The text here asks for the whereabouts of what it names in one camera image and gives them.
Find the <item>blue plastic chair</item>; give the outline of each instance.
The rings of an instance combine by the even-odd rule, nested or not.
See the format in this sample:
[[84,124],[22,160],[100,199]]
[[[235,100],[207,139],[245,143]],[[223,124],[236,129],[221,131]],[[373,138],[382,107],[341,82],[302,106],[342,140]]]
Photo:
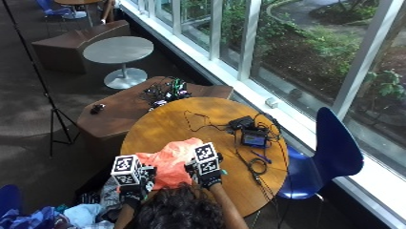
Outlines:
[[19,188],[8,184],[0,188],[0,218],[12,209],[22,213],[22,194]]
[[37,0],[37,3],[45,14],[45,25],[47,25],[47,32],[48,32],[48,37],[49,37],[48,18],[59,17],[64,21],[65,27],[68,27],[64,15],[71,14],[72,10],[69,8],[60,8],[57,10],[51,9],[51,6],[52,6],[51,0]]
[[317,146],[312,157],[288,146],[289,177],[278,193],[282,198],[304,199],[317,195],[322,200],[317,192],[326,183],[336,177],[358,174],[364,168],[364,155],[357,141],[333,111],[325,107],[317,112],[316,137]]

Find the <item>window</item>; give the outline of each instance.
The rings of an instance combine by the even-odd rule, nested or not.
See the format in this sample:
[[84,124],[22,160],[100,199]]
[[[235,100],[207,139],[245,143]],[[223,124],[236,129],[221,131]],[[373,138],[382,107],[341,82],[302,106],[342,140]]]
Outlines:
[[246,1],[224,1],[220,59],[238,69]]
[[318,3],[262,5],[250,74],[310,116],[333,105],[377,9],[377,4],[353,6],[352,1]]
[[209,48],[211,0],[181,0],[181,33],[205,50]]
[[156,17],[171,27],[173,26],[172,12],[173,12],[172,0],[155,1]]
[[401,10],[345,122],[366,152],[406,177],[405,26],[406,10]]

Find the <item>floor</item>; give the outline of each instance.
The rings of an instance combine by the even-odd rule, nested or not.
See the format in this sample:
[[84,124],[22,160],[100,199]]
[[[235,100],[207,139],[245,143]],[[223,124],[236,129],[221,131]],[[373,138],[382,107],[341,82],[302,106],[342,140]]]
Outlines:
[[[41,9],[34,0],[8,0],[7,3],[18,30],[6,8],[0,7],[0,186],[14,183],[20,187],[24,213],[31,214],[43,206],[71,205],[73,191],[104,166],[88,154],[80,136],[72,145],[53,144],[53,157],[49,158],[51,109],[59,109],[75,121],[88,104],[117,92],[104,86],[103,77],[120,66],[92,64],[89,73],[79,75],[51,72],[40,64],[32,64],[18,31],[36,63],[30,44],[47,38]],[[91,10],[97,24],[95,6]],[[79,23],[81,28],[88,26],[87,19]],[[72,22],[68,22],[68,27],[77,29]],[[64,33],[57,21],[49,23],[49,30],[51,36]],[[149,76],[171,75],[193,82],[160,50],[131,63],[129,67],[144,69]],[[44,93],[51,94],[55,107]],[[76,128],[68,120],[64,122],[71,135],[75,135]],[[55,127],[55,138],[65,141],[59,121],[55,121]],[[268,204],[261,210],[256,228],[278,228],[281,218],[277,217],[277,209],[282,216],[286,206],[281,228],[316,228],[317,198],[302,201],[277,198],[277,203]],[[249,216],[246,220],[252,224],[256,216]],[[318,228],[356,228],[329,200],[324,204]]]

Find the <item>wooden bench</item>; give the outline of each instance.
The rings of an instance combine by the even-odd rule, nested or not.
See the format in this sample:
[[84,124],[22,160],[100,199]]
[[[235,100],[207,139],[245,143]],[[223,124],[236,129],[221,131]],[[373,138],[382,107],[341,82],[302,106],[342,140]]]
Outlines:
[[[156,76],[85,107],[77,119],[77,126],[88,151],[96,158],[112,160],[120,154],[123,140],[131,127],[149,111],[149,103],[140,94],[153,83],[171,81],[171,78]],[[224,85],[201,86],[188,83],[187,87],[193,97],[229,98],[233,91],[231,86]],[[105,105],[104,110],[99,114],[91,114],[93,105],[100,103]]]
[[83,56],[85,48],[99,40],[129,34],[128,22],[121,20],[83,31],[69,31],[60,36],[32,42],[32,46],[47,70],[87,73],[88,60]]

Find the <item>round wooden table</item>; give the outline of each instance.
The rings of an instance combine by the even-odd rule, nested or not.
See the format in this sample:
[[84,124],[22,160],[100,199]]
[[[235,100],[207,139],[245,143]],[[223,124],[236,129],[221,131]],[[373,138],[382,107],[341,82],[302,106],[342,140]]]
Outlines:
[[87,15],[81,15],[76,10],[75,10],[75,18],[80,18],[87,16],[88,20],[89,20],[89,24],[91,27],[93,26],[93,22],[92,22],[92,17],[91,17],[91,13],[89,13],[89,9],[88,9],[88,5],[101,2],[103,0],[55,0],[56,3],[61,4],[61,5],[69,5],[73,6],[73,10],[75,10],[75,6],[85,6],[85,10],[87,10]]
[[[191,97],[177,100],[156,108],[140,118],[131,128],[121,146],[121,155],[132,155],[140,152],[155,153],[171,141],[181,141],[191,137],[200,138],[204,143],[212,142],[217,152],[224,156],[220,165],[228,171],[228,175],[223,176],[224,187],[244,217],[254,213],[268,203],[268,200],[246,165],[236,154],[235,136],[227,131],[205,125],[209,122],[213,125],[227,125],[231,120],[245,115],[254,118],[257,111],[224,98]],[[272,127],[273,133],[278,133],[276,126],[262,115],[256,118],[256,124],[258,123],[264,123]],[[262,150],[241,145],[240,138],[241,132],[237,131],[237,149],[245,160],[250,161],[257,158],[250,151],[262,153]],[[262,186],[266,184],[272,190],[273,194],[266,192],[272,198],[278,193],[286,176],[288,156],[282,138],[280,144],[278,142],[272,143],[266,149],[266,155],[272,159],[272,164],[268,164],[266,173],[260,177],[264,180]]]

